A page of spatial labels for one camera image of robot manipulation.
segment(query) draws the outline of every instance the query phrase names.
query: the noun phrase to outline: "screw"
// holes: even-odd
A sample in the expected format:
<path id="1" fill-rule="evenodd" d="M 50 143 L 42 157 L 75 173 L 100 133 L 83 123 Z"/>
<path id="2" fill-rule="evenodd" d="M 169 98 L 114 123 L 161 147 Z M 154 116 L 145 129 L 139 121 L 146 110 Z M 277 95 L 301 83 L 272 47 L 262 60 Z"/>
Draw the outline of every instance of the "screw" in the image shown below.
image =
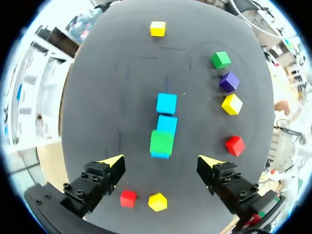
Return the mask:
<path id="1" fill-rule="evenodd" d="M 88 178 L 88 175 L 87 175 L 85 172 L 82 172 L 82 173 L 81 173 L 81 177 L 82 177 L 82 178 Z"/>
<path id="2" fill-rule="evenodd" d="M 69 183 L 63 183 L 63 188 L 64 189 L 69 189 L 70 188 L 70 184 Z"/>
<path id="3" fill-rule="evenodd" d="M 259 190 L 259 184 L 254 184 L 253 189 L 258 191 Z"/>
<path id="4" fill-rule="evenodd" d="M 83 190 L 78 190 L 77 192 L 76 192 L 76 194 L 78 195 L 78 197 L 83 197 Z"/>
<path id="5" fill-rule="evenodd" d="M 246 193 L 245 190 L 242 190 L 242 191 L 239 192 L 240 198 L 243 198 L 243 197 L 245 197 L 246 195 L 247 195 L 247 193 Z"/>
<path id="6" fill-rule="evenodd" d="M 94 176 L 92 176 L 92 181 L 93 182 L 99 182 L 99 178 L 96 175 L 94 175 Z"/>
<path id="7" fill-rule="evenodd" d="M 225 178 L 223 179 L 223 181 L 224 181 L 224 182 L 230 182 L 230 181 L 231 181 L 231 178 L 230 178 L 229 176 L 227 176 L 227 177 L 225 177 Z"/>

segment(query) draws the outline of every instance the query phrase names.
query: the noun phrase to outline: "dark gray table surface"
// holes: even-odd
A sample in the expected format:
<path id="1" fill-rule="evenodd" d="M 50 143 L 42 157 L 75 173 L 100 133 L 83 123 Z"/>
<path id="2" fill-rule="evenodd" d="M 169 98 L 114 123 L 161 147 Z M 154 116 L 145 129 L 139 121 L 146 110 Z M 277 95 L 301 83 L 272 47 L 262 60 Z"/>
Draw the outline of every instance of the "dark gray table surface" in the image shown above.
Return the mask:
<path id="1" fill-rule="evenodd" d="M 150 36 L 152 21 L 167 22 L 163 38 Z M 226 51 L 232 64 L 216 70 L 211 56 Z M 233 71 L 241 112 L 221 108 L 219 76 Z M 170 159 L 151 158 L 158 93 L 177 94 L 178 117 Z M 272 82 L 251 28 L 218 8 L 190 0 L 126 0 L 108 9 L 83 44 L 70 73 L 63 104 L 62 146 L 69 180 L 90 160 L 125 155 L 126 172 L 89 222 L 121 234 L 219 233 L 232 215 L 196 173 L 198 155 L 230 160 L 251 182 L 264 168 L 273 132 Z M 236 158 L 224 142 L 243 138 Z M 120 205 L 135 190 L 134 210 Z M 161 192 L 168 209 L 154 212 L 150 195 Z"/>

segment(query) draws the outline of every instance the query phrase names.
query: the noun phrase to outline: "white shelf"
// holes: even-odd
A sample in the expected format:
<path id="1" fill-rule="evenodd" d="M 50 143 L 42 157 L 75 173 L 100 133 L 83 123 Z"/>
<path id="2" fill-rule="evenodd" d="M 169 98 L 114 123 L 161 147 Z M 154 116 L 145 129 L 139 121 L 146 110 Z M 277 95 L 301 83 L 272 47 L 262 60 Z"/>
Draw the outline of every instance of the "white shelf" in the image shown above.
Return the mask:
<path id="1" fill-rule="evenodd" d="M 2 147 L 10 153 L 60 141 L 58 130 L 61 95 L 69 66 L 73 61 L 69 55 L 37 35 L 26 34 L 20 42 L 23 44 L 18 45 L 16 50 L 19 56 L 14 54 L 13 64 L 8 66 L 6 91 L 2 99 L 2 106 L 8 107 L 6 123 L 8 129 L 7 134 L 3 134 L 7 140 Z M 47 53 L 33 47 L 34 43 L 45 49 Z M 55 79 L 51 82 L 45 77 L 45 73 L 46 68 L 53 61 L 57 69 Z M 20 85 L 20 96 L 17 100 Z M 48 95 L 44 104 L 51 105 L 47 107 L 51 109 L 48 115 L 37 109 L 44 93 Z M 43 115 L 45 131 L 49 132 L 48 134 L 38 135 L 40 122 L 37 122 L 37 114 Z"/>
<path id="2" fill-rule="evenodd" d="M 37 101 L 37 114 L 42 115 L 42 120 L 37 121 L 36 128 L 43 137 L 59 136 L 61 98 L 70 65 L 69 61 L 58 65 L 53 75 L 42 81 Z"/>

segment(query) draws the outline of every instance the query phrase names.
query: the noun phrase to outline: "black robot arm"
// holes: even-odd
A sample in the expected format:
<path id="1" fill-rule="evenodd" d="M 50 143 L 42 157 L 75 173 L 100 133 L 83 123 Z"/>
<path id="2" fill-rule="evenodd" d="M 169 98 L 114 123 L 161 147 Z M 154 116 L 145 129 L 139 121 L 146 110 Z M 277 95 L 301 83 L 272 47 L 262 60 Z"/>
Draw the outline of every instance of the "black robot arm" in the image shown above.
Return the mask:
<path id="1" fill-rule="evenodd" d="M 24 193 L 30 210 L 49 234 L 113 234 L 82 217 L 113 192 L 126 170 L 124 156 L 91 161 L 84 169 L 72 183 L 63 184 L 64 193 L 50 183 L 36 184 Z"/>
<path id="2" fill-rule="evenodd" d="M 247 227 L 269 232 L 285 197 L 272 190 L 259 195 L 259 185 L 246 180 L 236 167 L 234 163 L 206 156 L 199 156 L 197 161 L 197 173 L 207 189 L 212 195 L 216 193 L 228 210 L 239 217 L 233 232 Z"/>
<path id="3" fill-rule="evenodd" d="M 199 156 L 197 172 L 207 189 L 216 193 L 232 214 L 240 218 L 233 232 L 245 228 L 270 231 L 285 197 L 268 191 L 260 196 L 257 184 L 251 184 L 231 162 Z M 36 184 L 24 193 L 25 200 L 49 234 L 113 234 L 82 217 L 92 212 L 104 195 L 110 195 L 125 172 L 124 156 L 116 156 L 85 165 L 85 171 L 71 184 L 64 183 L 64 193 L 50 183 Z"/>

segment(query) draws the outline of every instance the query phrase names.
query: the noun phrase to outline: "person's hand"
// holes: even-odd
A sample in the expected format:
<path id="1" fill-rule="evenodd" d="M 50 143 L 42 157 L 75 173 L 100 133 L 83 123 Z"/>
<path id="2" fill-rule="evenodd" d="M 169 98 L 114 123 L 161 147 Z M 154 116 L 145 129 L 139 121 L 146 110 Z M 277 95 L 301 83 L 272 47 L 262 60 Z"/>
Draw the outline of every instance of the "person's hand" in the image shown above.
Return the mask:
<path id="1" fill-rule="evenodd" d="M 274 109 L 276 111 L 284 111 L 284 114 L 287 116 L 291 113 L 291 110 L 289 108 L 289 103 L 286 100 L 279 101 L 275 104 Z"/>

